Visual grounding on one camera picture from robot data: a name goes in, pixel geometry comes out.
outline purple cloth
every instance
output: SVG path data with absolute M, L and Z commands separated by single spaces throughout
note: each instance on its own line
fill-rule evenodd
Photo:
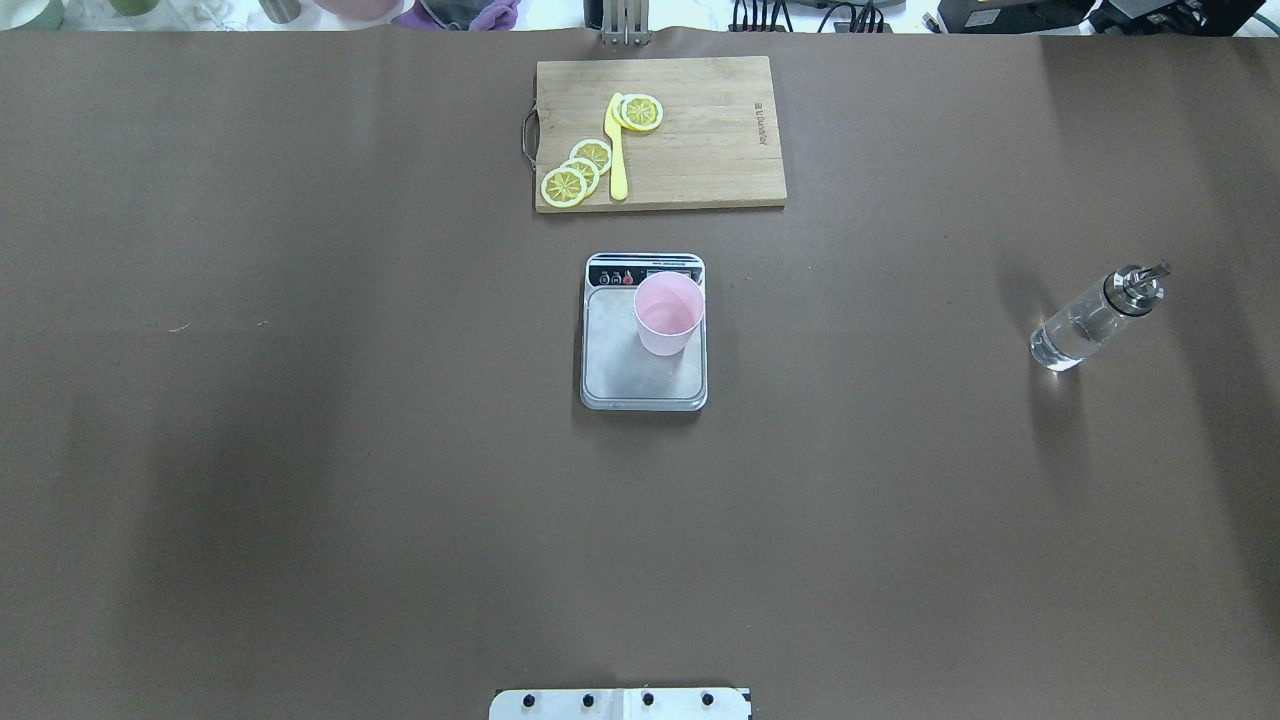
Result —
M 516 27 L 516 5 L 520 0 L 493 0 L 476 19 L 471 20 L 467 29 L 511 29 Z M 413 9 L 392 20 L 392 24 L 411 27 L 413 29 L 444 29 L 435 22 L 421 3 L 415 1 Z

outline citrus slice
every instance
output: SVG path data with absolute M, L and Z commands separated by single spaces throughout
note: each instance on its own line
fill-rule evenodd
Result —
M 595 163 L 600 174 L 609 172 L 609 165 L 613 164 L 613 150 L 609 149 L 609 143 L 594 137 L 589 137 L 575 145 L 573 149 L 568 151 L 568 156 L 585 158 L 591 163 Z
M 600 169 L 595 167 L 595 163 L 588 160 L 586 158 L 570 158 L 564 160 L 561 165 L 562 168 L 573 168 L 575 170 L 582 173 L 586 178 L 586 195 L 582 197 L 590 197 L 595 192 L 595 187 L 600 184 Z
M 586 178 L 573 168 L 556 168 L 543 178 L 543 199 L 552 208 L 572 208 L 586 197 Z
M 660 126 L 662 114 L 662 102 L 653 95 L 623 95 L 618 102 L 618 122 L 636 132 L 649 132 Z

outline wooden cutting board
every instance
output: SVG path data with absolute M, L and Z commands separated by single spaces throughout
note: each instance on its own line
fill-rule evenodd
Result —
M 581 205 L 552 208 L 543 177 L 580 140 L 604 135 L 614 92 L 644 92 L 666 111 L 648 133 L 623 129 L 627 179 L 623 201 L 609 197 L 608 176 Z M 782 138 L 769 59 L 586 60 L 538 63 L 540 127 L 534 173 L 539 213 L 686 210 L 785 205 Z

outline white metal plate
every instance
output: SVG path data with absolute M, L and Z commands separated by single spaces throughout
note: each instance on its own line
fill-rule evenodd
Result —
M 750 697 L 740 688 L 503 691 L 489 720 L 750 720 Z

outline plastic cup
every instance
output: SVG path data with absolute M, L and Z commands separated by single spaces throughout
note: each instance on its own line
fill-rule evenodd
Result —
M 636 286 L 635 310 L 644 348 L 675 355 L 701 324 L 707 300 L 703 288 L 684 273 L 652 273 Z

